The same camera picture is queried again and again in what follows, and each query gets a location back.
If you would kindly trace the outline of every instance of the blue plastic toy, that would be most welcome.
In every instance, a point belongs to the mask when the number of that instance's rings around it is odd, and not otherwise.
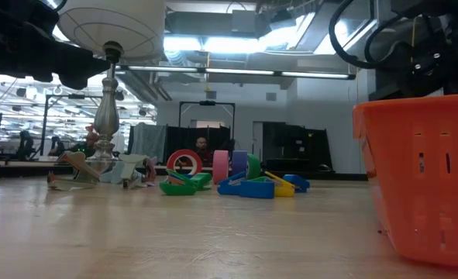
[[[246,172],[243,171],[219,182],[217,191],[221,195],[238,195],[241,182],[246,180]]]
[[[274,198],[275,183],[273,181],[243,181],[241,182],[239,196],[244,198]]]
[[[296,193],[306,193],[308,188],[310,188],[309,182],[307,182],[303,177],[300,177],[299,175],[285,174],[284,180],[296,186]]]

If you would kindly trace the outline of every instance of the orange plastic basket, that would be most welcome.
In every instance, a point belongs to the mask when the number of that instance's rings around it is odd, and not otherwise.
[[[458,266],[458,95],[369,102],[353,118],[396,251]]]

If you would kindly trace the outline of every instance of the desk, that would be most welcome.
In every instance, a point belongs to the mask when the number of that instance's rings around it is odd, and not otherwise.
[[[401,259],[377,233],[361,181],[313,181],[310,193],[257,200],[110,184],[48,191],[42,177],[0,179],[0,278],[458,279],[458,271]]]

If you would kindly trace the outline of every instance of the pink tape roll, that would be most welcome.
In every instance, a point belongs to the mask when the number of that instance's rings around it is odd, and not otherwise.
[[[229,151],[216,150],[213,154],[213,183],[218,184],[229,176]]]

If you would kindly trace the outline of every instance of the black frame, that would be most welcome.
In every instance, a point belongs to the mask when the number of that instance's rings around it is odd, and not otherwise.
[[[51,107],[53,107],[53,104],[50,105],[50,99],[53,98],[53,97],[57,97],[58,100],[60,100],[61,98],[72,98],[72,96],[76,96],[80,99],[83,99],[83,98],[98,98],[98,99],[101,99],[103,98],[102,96],[83,96],[83,95],[54,95],[54,94],[51,94],[51,95],[46,95],[46,101],[44,102],[44,116],[43,116],[43,131],[41,132],[41,145],[40,145],[40,156],[43,155],[44,153],[44,140],[46,138],[46,123],[48,122],[48,110],[51,109]]]
[[[231,105],[232,106],[232,127],[230,128],[232,131],[232,140],[234,139],[234,131],[236,130],[236,103],[225,103],[225,102],[210,102],[210,105],[205,105],[203,101],[201,102],[179,102],[179,123],[177,127],[181,127],[182,121],[182,105],[185,104],[195,104],[201,106],[215,106],[215,105]]]

